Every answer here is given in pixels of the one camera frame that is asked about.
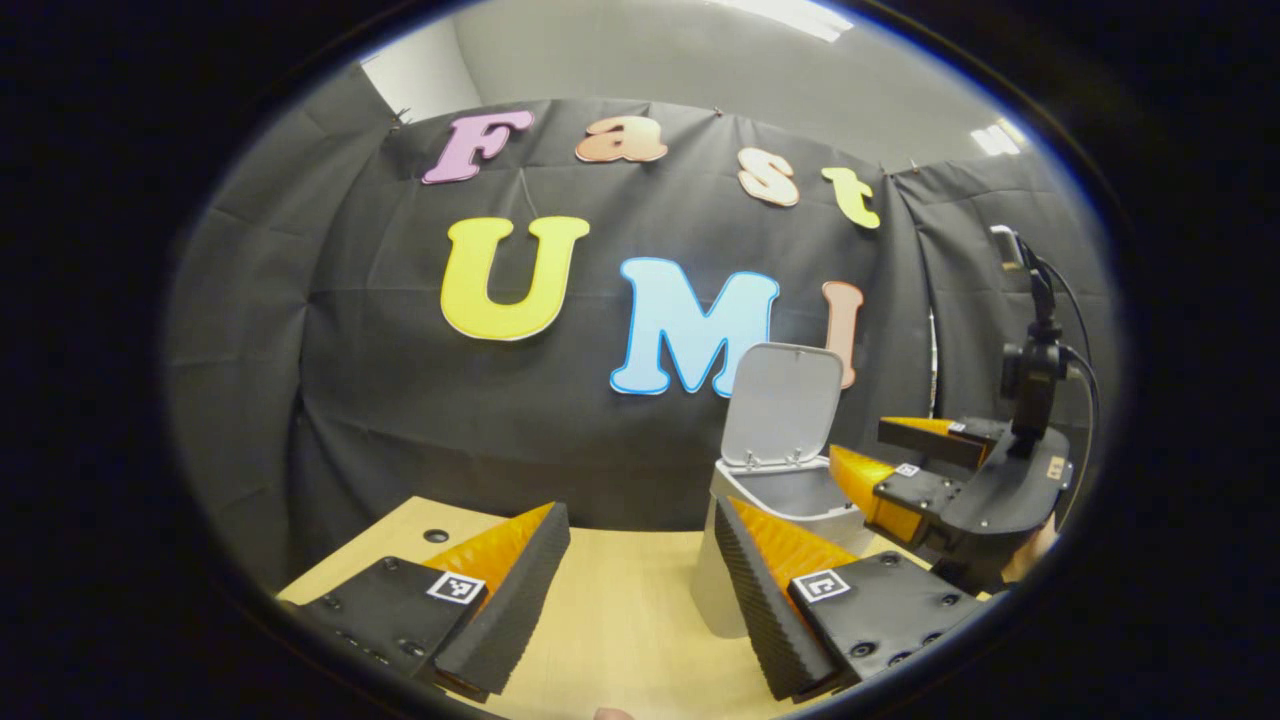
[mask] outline pink letter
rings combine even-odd
[[[531,124],[534,124],[534,114],[529,110],[474,115],[453,120],[453,137],[444,146],[444,152],[440,152],[440,161],[422,176],[422,184],[474,178],[480,172],[480,167],[471,161],[476,150],[485,160],[489,160],[502,150],[503,145],[507,145],[511,128],[529,129]]]
[[[854,384],[854,328],[858,309],[863,306],[863,291],[842,282],[822,283],[822,296],[827,299],[827,350],[845,361],[845,377],[840,387]]]

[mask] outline black fabric curtain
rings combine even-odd
[[[465,182],[424,186],[456,117],[530,110],[535,123]],[[667,156],[582,163],[602,118],[662,126]],[[777,208],[737,181],[737,151],[795,169],[800,202]],[[851,223],[820,170],[854,169],[873,190],[874,231]],[[517,342],[454,331],[440,311],[448,228],[499,217],[489,295],[529,290],[539,217],[582,218],[557,320]],[[982,232],[1009,224],[1082,293],[1103,391],[1116,343],[1103,261],[1034,163],[991,159],[886,176],[785,131],[712,110],[627,100],[547,100],[397,128],[358,68],[280,118],[180,246],[164,361],[175,441],[228,547],[278,589],[411,496],[500,515],[568,503],[579,527],[701,527],[728,400],[680,386],[620,395],[628,258],[673,260],[704,310],[735,272],[776,279],[771,340],[822,347],[826,281],[858,286],[856,382],[831,442],[886,461],[919,457],[874,441],[882,415],[929,413],[931,302],[941,410],[1001,416],[1000,346],[1030,319],[1025,281],[1002,274]],[[1082,348],[1065,299],[1059,315]],[[1087,425],[1078,388],[1064,428]]]

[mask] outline wooden table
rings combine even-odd
[[[310,602],[380,557],[421,562],[502,520],[411,498],[279,598]],[[448,541],[428,542],[430,529],[445,530]],[[636,720],[755,720],[796,710],[800,705],[769,694],[748,638],[723,639],[703,624],[689,591],[701,536],[572,528],[507,688],[484,705],[451,697],[517,720],[589,720],[598,707],[618,707]],[[884,550],[897,548],[877,537],[867,555]]]

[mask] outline white wall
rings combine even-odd
[[[383,47],[365,74],[406,123],[477,108],[480,94],[458,51],[453,18],[444,18]]]

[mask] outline letter u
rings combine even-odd
[[[440,286],[440,310],[460,333],[483,340],[522,340],[547,329],[559,315],[568,284],[573,243],[591,227],[580,218],[538,218],[529,232],[538,237],[538,259],[529,295],[520,302],[489,300],[489,270],[498,242],[513,225],[503,218],[470,218],[449,228],[453,249]]]

